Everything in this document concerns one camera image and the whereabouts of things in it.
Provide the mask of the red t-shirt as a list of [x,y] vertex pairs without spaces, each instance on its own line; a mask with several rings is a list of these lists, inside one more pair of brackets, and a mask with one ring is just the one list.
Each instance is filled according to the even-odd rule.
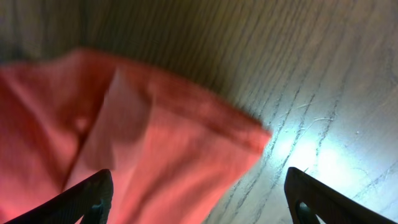
[[201,223],[270,138],[211,92],[125,58],[6,63],[1,221],[109,169],[110,223]]

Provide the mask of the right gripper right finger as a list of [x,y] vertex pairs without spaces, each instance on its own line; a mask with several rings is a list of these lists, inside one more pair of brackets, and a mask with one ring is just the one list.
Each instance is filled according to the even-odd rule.
[[296,167],[289,167],[284,192],[294,223],[394,222],[345,197]]

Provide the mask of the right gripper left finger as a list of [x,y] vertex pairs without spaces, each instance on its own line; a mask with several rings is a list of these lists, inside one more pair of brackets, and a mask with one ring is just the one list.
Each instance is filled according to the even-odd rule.
[[8,224],[105,224],[113,192],[111,172],[102,169],[48,202],[9,220]]

